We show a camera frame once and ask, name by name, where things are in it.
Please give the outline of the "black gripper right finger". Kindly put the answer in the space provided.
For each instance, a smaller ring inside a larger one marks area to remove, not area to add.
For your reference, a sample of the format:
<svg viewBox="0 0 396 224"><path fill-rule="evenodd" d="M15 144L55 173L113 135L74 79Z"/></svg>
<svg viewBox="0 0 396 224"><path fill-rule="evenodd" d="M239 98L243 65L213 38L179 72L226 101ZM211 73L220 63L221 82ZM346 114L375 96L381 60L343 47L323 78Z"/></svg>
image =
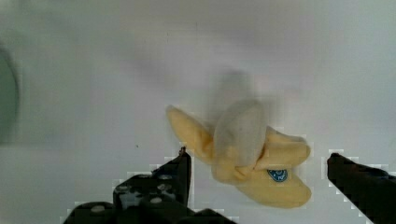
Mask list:
<svg viewBox="0 0 396 224"><path fill-rule="evenodd" d="M395 176L341 154L327 159L327 177L374 224L396 223Z"/></svg>

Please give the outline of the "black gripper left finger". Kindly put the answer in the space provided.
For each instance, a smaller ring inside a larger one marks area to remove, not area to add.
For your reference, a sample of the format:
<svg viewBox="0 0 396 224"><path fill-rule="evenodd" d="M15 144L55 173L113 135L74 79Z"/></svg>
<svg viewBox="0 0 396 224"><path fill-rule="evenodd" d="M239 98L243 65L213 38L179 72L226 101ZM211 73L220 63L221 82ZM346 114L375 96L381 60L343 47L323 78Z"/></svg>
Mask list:
<svg viewBox="0 0 396 224"><path fill-rule="evenodd" d="M182 147L177 157L147 175L118 184L113 201L83 203L64 224L236 224L212 209L188 207L191 156Z"/></svg>

